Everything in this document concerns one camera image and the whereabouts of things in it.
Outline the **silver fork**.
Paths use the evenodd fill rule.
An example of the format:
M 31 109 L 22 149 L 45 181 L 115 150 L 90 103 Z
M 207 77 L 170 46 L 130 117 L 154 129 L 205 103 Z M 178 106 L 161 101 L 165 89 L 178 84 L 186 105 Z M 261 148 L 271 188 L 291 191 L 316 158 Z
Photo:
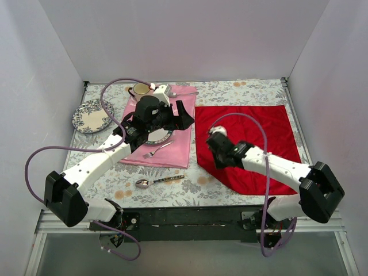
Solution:
M 160 147 L 158 147 L 157 149 L 155 149 L 155 150 L 153 150 L 153 151 L 151 151 L 151 152 L 149 152 L 149 153 L 147 153 L 147 154 L 144 154 L 144 155 L 143 155 L 143 158 L 144 158 L 144 159 L 148 159 L 148 158 L 153 157 L 153 156 L 154 156 L 158 151 L 160 151 L 161 149 L 163 149 L 163 148 L 165 148 L 165 147 L 167 147 L 167 146 L 171 145 L 173 142 L 174 142 L 174 141 L 173 141 L 173 140 L 171 140 L 171 141 L 167 142 L 166 144 L 161 145 L 161 146 L 160 146 Z

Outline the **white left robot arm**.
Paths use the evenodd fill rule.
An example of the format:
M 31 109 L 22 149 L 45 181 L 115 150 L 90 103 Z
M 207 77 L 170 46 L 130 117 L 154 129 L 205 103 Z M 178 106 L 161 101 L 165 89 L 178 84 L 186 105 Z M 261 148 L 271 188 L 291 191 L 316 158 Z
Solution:
M 75 166 L 51 172 L 45 183 L 44 204 L 67 227 L 83 220 L 98 220 L 111 230 L 122 224 L 122 208 L 112 200 L 88 199 L 85 194 L 111 167 L 147 142 L 150 133 L 164 129 L 185 131 L 194 123 L 181 100 L 164 103 L 154 96 L 143 97 L 105 140 L 97 153 Z

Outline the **patterned handle spoon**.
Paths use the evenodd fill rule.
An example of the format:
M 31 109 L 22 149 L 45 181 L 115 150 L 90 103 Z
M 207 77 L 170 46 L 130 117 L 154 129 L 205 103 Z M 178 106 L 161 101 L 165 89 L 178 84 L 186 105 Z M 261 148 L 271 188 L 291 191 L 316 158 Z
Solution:
M 153 184 L 156 183 L 163 183 L 163 182 L 169 182 L 169 181 L 173 181 L 173 180 L 178 180 L 178 179 L 183 179 L 185 176 L 184 175 L 176 175 L 173 177 L 166 177 L 166 178 L 160 178 L 160 179 L 156 179 L 154 181 L 149 181 L 146 179 L 140 179 L 138 181 L 136 181 L 135 186 L 138 187 L 139 189 L 147 189 L 150 186 L 152 186 Z

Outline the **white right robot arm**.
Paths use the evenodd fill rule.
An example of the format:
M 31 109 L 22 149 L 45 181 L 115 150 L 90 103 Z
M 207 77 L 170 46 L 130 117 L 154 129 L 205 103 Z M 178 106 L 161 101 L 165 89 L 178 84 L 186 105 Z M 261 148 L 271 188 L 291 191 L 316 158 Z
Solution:
M 269 176 L 295 191 L 294 195 L 268 200 L 266 210 L 260 214 L 261 224 L 266 228 L 303 216 L 326 224 L 345 195 L 334 173 L 323 162 L 297 163 L 264 152 L 246 141 L 234 144 L 223 127 L 212 128 L 206 143 L 216 168 L 237 167 Z

